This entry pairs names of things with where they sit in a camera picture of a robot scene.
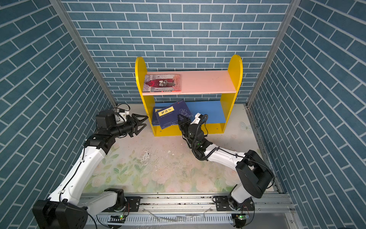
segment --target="blue shelf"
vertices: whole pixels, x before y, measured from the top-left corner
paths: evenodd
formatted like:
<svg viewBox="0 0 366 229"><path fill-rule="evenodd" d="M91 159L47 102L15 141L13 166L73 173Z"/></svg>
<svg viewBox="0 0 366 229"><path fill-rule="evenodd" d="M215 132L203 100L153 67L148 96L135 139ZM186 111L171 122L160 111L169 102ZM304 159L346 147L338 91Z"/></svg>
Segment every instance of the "blue shelf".
<svg viewBox="0 0 366 229"><path fill-rule="evenodd" d="M155 107L167 107L172 104L173 103L155 103ZM193 115L193 117L191 117L191 120L194 119L194 116L197 113L201 113L208 115L207 124L226 122L220 101L197 101L186 102L186 104Z"/></svg>

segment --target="blue brick wall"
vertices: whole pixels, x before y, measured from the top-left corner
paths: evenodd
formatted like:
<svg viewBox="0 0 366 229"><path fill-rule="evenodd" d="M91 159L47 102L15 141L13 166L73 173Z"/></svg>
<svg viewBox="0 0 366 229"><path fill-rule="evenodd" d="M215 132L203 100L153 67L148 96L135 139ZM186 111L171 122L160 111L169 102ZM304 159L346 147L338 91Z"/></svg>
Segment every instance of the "blue brick wall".
<svg viewBox="0 0 366 229"><path fill-rule="evenodd" d="M0 34L0 228L35 228L110 103L48 0L0 0Z"/></svg>
<svg viewBox="0 0 366 229"><path fill-rule="evenodd" d="M304 228L366 228L365 12L302 0L251 107Z"/></svg>
<svg viewBox="0 0 366 229"><path fill-rule="evenodd" d="M149 71L222 70L243 58L237 102L247 101L290 0L63 1L118 102L140 103L136 57ZM220 95L184 96L186 101ZM156 101L178 97L155 96Z"/></svg>

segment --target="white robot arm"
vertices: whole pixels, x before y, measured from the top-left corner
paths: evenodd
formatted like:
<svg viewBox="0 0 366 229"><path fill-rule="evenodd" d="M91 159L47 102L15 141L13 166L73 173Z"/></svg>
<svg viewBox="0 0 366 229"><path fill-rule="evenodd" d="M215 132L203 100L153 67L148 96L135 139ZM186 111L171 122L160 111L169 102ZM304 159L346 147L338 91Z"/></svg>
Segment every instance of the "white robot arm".
<svg viewBox="0 0 366 229"><path fill-rule="evenodd" d="M231 151L206 140L201 126L207 119L208 115L197 113L194 121L190 122L189 118L180 115L178 117L179 129L183 139L198 160L217 162L238 172L241 183L229 194L228 203L232 209L240 209L242 203L251 196L262 197L273 180L273 173L253 150L249 150L247 153Z"/></svg>
<svg viewBox="0 0 366 229"><path fill-rule="evenodd" d="M47 200L38 200L33 206L32 211L40 228L83 228L88 215L94 220L92 216L109 207L117 210L126 207L122 189L109 188L93 199L83 203L79 201L86 183L116 142L115 138L138 135L146 127L143 122L147 119L146 115L130 116L120 108L102 110L96 115L97 128L86 139L81 155L70 172Z"/></svg>
<svg viewBox="0 0 366 229"><path fill-rule="evenodd" d="M207 118L207 115L199 113L193 122L189 118L178 117L178 125L197 159L214 161L237 170L241 183L229 194L228 203L233 210L238 210L251 196L261 198L273 174L256 152L230 151L207 141L201 130ZM145 115L130 116L125 110L117 113L114 108L96 115L97 128L85 141L80 157L70 172L47 200L38 200L33 206L32 211L40 228L83 228L88 215L93 219L92 216L109 207L115 210L126 207L122 189L106 189L93 199L82 203L79 200L87 181L115 143L115 138L138 135L146 127L143 122L147 119Z"/></svg>

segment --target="metal pole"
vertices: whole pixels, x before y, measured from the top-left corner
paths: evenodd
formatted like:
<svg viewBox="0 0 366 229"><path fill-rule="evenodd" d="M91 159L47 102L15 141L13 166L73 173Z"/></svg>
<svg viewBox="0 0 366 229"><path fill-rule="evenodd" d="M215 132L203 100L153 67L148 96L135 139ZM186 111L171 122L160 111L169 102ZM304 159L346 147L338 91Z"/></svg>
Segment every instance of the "metal pole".
<svg viewBox="0 0 366 229"><path fill-rule="evenodd" d="M64 5L62 4L61 0L50 0L53 8L55 9L56 13L60 17L62 23L66 27L67 31L69 32L71 38L75 42L77 48L79 49L81 55L83 55L85 61L89 65L91 71L93 72L95 78L99 82L100 86L102 87L104 93L107 95L108 99L112 103L114 107L117 106L117 102L114 99L110 89L108 88L107 84L105 83L102 74L100 73L97 65L95 64L93 58L91 57L88 49L86 48L84 41L81 39L78 31L74 23L72 22L69 14L66 12Z"/></svg>
<svg viewBox="0 0 366 229"><path fill-rule="evenodd" d="M283 19L283 22L281 23L280 28L278 29L276 38L273 41L273 44L271 46L271 49L268 52L268 56L266 61L263 64L263 67L261 69L261 72L259 73L258 79L256 81L256 83L254 84L254 88L252 90L252 93L250 94L249 98L248 98L248 102L247 102L247 107L250 108L250 106L252 105L255 96L257 95L257 92L259 90L259 87L261 86L264 77L266 76L266 73L269 69L269 66L272 63L273 58L275 57L275 54L278 50L278 47L281 44L281 41L283 39L283 37L285 36L285 33L288 29L288 26L290 25L290 22L297 10L297 7L299 6L301 0L292 0L287 12L285 14L285 17Z"/></svg>

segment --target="floral floor mat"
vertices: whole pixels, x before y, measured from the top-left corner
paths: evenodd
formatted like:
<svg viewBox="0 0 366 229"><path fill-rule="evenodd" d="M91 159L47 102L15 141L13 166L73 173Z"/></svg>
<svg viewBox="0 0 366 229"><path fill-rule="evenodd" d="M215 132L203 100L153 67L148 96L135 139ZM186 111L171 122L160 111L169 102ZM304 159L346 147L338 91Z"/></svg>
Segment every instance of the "floral floor mat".
<svg viewBox="0 0 366 229"><path fill-rule="evenodd" d="M131 112L145 114L142 104L132 105ZM234 105L225 133L207 139L222 148L260 154L242 104ZM181 136L154 137L148 125L138 136L116 139L83 192L230 192L237 183L235 170L197 160Z"/></svg>

